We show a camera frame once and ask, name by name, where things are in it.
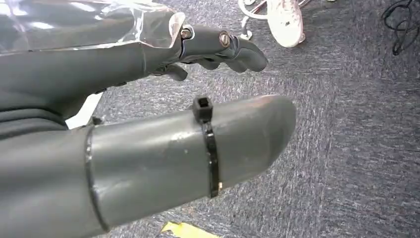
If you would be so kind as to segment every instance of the plastic wrap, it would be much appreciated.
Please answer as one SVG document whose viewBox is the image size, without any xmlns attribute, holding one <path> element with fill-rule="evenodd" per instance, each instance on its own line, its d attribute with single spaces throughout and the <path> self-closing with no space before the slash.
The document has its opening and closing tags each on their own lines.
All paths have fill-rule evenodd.
<svg viewBox="0 0 420 238">
<path fill-rule="evenodd" d="M 184 20 L 151 0 L 0 0 L 0 55 L 135 42 L 171 48 Z"/>
</svg>

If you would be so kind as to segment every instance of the robotic hand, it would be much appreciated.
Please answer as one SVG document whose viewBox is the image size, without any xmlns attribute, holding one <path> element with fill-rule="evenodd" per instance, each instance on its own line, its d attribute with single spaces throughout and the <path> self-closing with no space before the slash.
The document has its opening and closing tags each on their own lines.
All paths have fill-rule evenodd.
<svg viewBox="0 0 420 238">
<path fill-rule="evenodd" d="M 198 63 L 205 69 L 214 70 L 223 62 L 239 73 L 247 69 L 259 72 L 267 65 L 267 59 L 256 45 L 223 30 L 204 26 L 193 28 L 188 25 L 182 29 L 181 39 L 182 51 L 178 60 L 182 63 Z M 165 73 L 177 81 L 182 81 L 187 76 L 177 65 L 163 66 L 154 75 Z"/>
<path fill-rule="evenodd" d="M 261 71 L 263 53 L 227 32 L 186 26 L 173 47 L 127 44 L 0 57 L 0 237 L 82 238 L 193 201 L 267 169 L 295 128 L 279 96 L 68 130 L 86 97 L 176 63 Z"/>
</svg>

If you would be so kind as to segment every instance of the yellow paper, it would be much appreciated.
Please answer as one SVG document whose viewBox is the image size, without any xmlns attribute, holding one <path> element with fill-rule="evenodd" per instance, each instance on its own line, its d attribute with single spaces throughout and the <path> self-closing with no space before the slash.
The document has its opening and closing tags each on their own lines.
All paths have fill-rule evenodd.
<svg viewBox="0 0 420 238">
<path fill-rule="evenodd" d="M 171 231 L 178 238 L 220 238 L 187 223 L 168 222 L 162 228 L 161 233 L 167 231 Z"/>
</svg>

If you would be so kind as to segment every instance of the white sneaker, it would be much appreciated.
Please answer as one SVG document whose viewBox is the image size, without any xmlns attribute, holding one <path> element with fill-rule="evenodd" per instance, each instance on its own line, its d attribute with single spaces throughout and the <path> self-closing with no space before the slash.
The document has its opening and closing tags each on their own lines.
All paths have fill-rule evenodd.
<svg viewBox="0 0 420 238">
<path fill-rule="evenodd" d="M 267 20 L 281 46 L 294 47 L 305 40 L 302 12 L 296 0 L 267 0 Z"/>
</svg>

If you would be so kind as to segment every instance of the metal screw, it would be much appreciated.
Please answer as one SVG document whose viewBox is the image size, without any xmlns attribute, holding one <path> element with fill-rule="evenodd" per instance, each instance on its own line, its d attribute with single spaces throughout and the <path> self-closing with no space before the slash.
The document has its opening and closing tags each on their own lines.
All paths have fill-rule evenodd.
<svg viewBox="0 0 420 238">
<path fill-rule="evenodd" d="M 219 41 L 223 47 L 228 48 L 230 46 L 229 33 L 222 31 L 219 36 Z"/>
<path fill-rule="evenodd" d="M 181 38 L 182 39 L 190 39 L 191 38 L 191 31 L 188 29 L 181 30 Z"/>
</svg>

